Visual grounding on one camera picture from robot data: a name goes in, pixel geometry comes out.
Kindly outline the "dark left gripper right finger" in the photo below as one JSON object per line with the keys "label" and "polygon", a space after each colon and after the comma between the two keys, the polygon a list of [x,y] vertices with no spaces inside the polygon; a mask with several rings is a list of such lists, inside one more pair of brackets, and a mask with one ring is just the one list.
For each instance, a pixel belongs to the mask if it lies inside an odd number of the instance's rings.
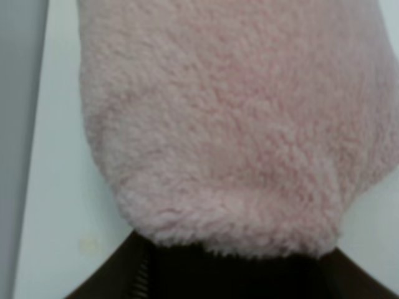
{"label": "dark left gripper right finger", "polygon": [[321,257],[317,263],[331,298],[398,298],[397,294],[377,282],[339,249]]}

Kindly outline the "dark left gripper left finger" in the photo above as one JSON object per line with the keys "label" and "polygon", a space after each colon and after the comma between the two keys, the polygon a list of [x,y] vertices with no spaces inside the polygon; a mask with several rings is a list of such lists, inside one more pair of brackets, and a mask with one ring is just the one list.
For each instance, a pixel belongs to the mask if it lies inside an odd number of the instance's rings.
{"label": "dark left gripper left finger", "polygon": [[67,298],[131,298],[148,242],[131,233],[100,268]]}

